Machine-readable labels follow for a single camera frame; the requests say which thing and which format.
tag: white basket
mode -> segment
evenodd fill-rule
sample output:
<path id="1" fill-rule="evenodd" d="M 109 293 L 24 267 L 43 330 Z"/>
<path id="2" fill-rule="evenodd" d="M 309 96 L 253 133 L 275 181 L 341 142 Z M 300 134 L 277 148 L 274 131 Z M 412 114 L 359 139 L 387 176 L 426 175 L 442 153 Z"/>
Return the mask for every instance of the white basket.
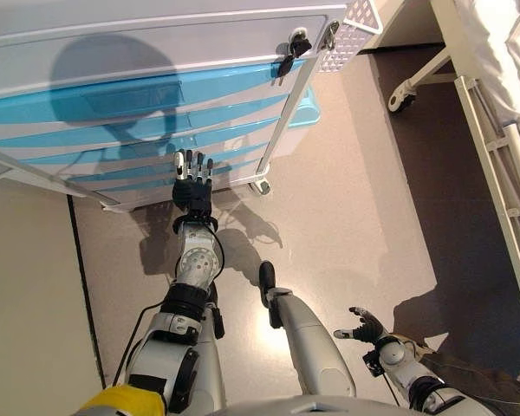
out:
<path id="1" fill-rule="evenodd" d="M 381 29 L 381 20 L 373 1 L 353 1 L 348 6 L 347 16 L 335 33 L 335 48 L 323 56 L 319 71 L 340 71 L 373 35 L 381 33 Z"/>

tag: bed frame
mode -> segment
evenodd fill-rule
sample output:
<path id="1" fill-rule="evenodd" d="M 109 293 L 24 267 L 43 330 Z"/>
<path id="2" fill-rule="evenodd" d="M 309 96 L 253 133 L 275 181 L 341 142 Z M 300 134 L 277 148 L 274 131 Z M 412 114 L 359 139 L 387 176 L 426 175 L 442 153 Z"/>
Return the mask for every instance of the bed frame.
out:
<path id="1" fill-rule="evenodd" d="M 390 111 L 398 112 L 413 101 L 417 86 L 454 81 L 520 289 L 520 135 L 515 124 L 500 127 L 487 104 L 479 87 L 478 66 L 453 0 L 431 0 L 431 3 L 446 46 L 394 90 L 387 106 Z M 449 61 L 455 74 L 436 75 Z"/>

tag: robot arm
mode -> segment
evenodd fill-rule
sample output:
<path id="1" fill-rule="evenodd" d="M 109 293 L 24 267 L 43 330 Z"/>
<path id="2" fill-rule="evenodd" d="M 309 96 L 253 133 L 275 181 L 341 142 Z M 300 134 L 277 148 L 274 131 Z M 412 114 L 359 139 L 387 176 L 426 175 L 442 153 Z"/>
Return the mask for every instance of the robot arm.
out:
<path id="1" fill-rule="evenodd" d="M 417 362 L 413 351 L 390 335 L 370 312 L 357 307 L 350 311 L 361 318 L 362 325 L 357 329 L 337 330 L 334 336 L 372 343 L 375 349 L 363 357 L 368 369 L 374 377 L 387 374 L 411 409 L 443 416 L 494 414 Z"/>
<path id="2" fill-rule="evenodd" d="M 185 212 L 173 224 L 180 241 L 177 278 L 128 359 L 126 385 L 101 392 L 77 416 L 160 416 L 181 413 L 189 406 L 199 359 L 193 347 L 202 331 L 211 284 L 223 268 L 223 261 L 220 266 L 214 250 L 218 222 L 211 217 L 213 161 L 207 162 L 206 178 L 203 178 L 203 161 L 204 155 L 199 153 L 197 166 L 193 167 L 191 151 L 187 151 L 186 157 L 183 151 L 175 153 L 177 179 L 173 202 Z M 209 304 L 208 307 L 214 314 L 219 338 L 223 336 L 221 315 L 215 306 Z M 135 401 L 142 405 L 133 407 L 139 409 L 138 413 L 127 404 Z"/>

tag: black cable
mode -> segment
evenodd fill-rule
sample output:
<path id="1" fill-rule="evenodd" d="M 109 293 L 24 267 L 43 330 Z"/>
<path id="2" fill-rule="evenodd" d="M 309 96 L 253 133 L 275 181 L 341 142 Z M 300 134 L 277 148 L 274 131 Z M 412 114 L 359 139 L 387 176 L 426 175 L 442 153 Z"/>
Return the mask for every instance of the black cable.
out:
<path id="1" fill-rule="evenodd" d="M 131 359 L 133 358 L 134 352 L 137 350 L 137 347 L 140 345 L 141 342 L 142 342 L 142 338 L 140 340 L 138 340 L 137 342 L 135 342 L 135 344 L 133 345 L 133 348 L 131 348 L 131 352 L 127 356 L 127 362 L 125 364 L 126 369 L 127 369 L 127 366 L 129 365 L 129 363 L 131 362 Z"/>
<path id="2" fill-rule="evenodd" d="M 131 347 L 131 344 L 133 343 L 133 339 L 134 339 L 135 335 L 137 334 L 137 330 L 139 329 L 140 321 L 142 321 L 142 317 L 144 316 L 145 312 L 147 312 L 150 309 L 157 308 L 162 303 L 164 303 L 163 299 L 161 302 L 155 303 L 154 305 L 147 306 L 146 308 L 144 308 L 140 311 L 139 319 L 137 319 L 137 323 L 135 323 L 133 332 L 131 333 L 131 336 L 129 337 L 129 341 L 127 342 L 127 345 L 125 346 L 125 351 L 123 351 L 123 355 L 121 356 L 120 365 L 118 366 L 118 370 L 115 372 L 114 382 L 112 383 L 112 386 L 115 386 L 118 382 L 118 379 L 120 378 L 121 369 L 123 368 L 123 363 L 125 362 L 127 353 L 129 352 L 129 348 Z"/>
<path id="3" fill-rule="evenodd" d="M 177 262 L 175 262 L 175 272 L 173 273 L 173 281 L 177 282 L 177 269 L 179 267 L 179 262 L 181 261 L 181 257 L 177 259 Z"/>
<path id="4" fill-rule="evenodd" d="M 391 394 L 393 395 L 393 398 L 395 399 L 395 403 L 397 403 L 397 406 L 400 407 L 399 401 L 397 400 L 397 396 L 395 396 L 395 392 L 391 388 L 391 385 L 389 384 L 389 380 L 387 379 L 387 376 L 385 375 L 385 373 L 383 374 L 383 378 L 385 379 L 385 382 L 387 383 L 387 387 L 389 387 L 389 391 L 391 392 Z"/>
<path id="5" fill-rule="evenodd" d="M 445 401 L 445 399 L 443 399 L 443 397 L 441 397 L 441 394 L 439 394 L 439 393 L 437 392 L 437 390 L 435 391 L 435 393 L 439 396 L 439 398 L 441 399 L 441 401 L 443 402 L 443 404 L 446 405 L 446 401 Z"/>
<path id="6" fill-rule="evenodd" d="M 222 274 L 222 271 L 224 271 L 224 267 L 225 267 L 225 252 L 224 252 L 224 246 L 221 244 L 221 242 L 219 241 L 219 238 L 218 236 L 216 235 L 216 233 L 214 231 L 211 230 L 211 228 L 204 224 L 205 228 L 208 230 L 208 232 L 210 232 L 213 236 L 214 236 L 214 239 L 216 240 L 216 243 L 218 243 L 218 247 L 219 247 L 219 251 L 222 253 L 222 265 L 219 267 L 219 272 L 214 276 L 213 280 L 216 280 L 216 278 Z"/>

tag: baseboard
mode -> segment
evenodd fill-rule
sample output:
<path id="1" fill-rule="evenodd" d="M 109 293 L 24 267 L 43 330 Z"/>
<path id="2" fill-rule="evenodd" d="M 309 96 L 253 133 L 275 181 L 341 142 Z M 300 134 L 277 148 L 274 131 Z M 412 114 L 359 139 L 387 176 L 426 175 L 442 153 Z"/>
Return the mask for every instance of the baseboard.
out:
<path id="1" fill-rule="evenodd" d="M 87 277 L 85 276 L 85 265 L 81 253 L 81 243 L 79 241 L 79 232 L 77 230 L 77 219 L 75 218 L 75 208 L 73 206 L 73 197 L 68 195 L 69 217 L 71 218 L 71 228 L 73 229 L 73 238 L 75 241 L 75 249 L 77 251 L 77 262 L 79 263 L 79 272 L 81 273 L 81 286 L 85 297 L 85 309 L 87 310 L 88 329 L 90 338 L 93 343 L 94 357 L 96 358 L 96 367 L 98 375 L 101 378 L 102 388 L 106 388 L 106 379 L 104 378 L 104 369 L 102 368 L 101 352 L 98 349 L 98 338 L 94 329 L 93 311 L 90 308 L 90 297 L 88 296 Z"/>

